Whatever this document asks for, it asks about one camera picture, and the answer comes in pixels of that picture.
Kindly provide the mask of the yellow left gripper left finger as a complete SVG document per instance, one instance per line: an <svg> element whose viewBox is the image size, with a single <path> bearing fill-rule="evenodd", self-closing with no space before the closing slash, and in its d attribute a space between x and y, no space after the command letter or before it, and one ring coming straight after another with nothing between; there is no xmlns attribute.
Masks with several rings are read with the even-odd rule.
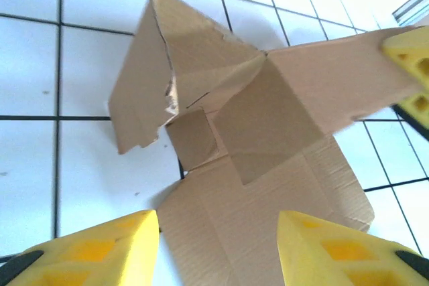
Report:
<svg viewBox="0 0 429 286"><path fill-rule="evenodd" d="M151 285L160 240L155 210L35 245L1 266L2 285Z"/></svg>

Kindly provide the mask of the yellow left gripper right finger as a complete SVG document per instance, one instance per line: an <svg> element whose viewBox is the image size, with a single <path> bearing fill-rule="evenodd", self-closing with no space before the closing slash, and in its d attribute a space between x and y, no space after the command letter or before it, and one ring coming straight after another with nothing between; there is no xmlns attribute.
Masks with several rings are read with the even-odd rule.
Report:
<svg viewBox="0 0 429 286"><path fill-rule="evenodd" d="M412 249L301 212L280 212L277 245L286 285L428 284Z"/></svg>

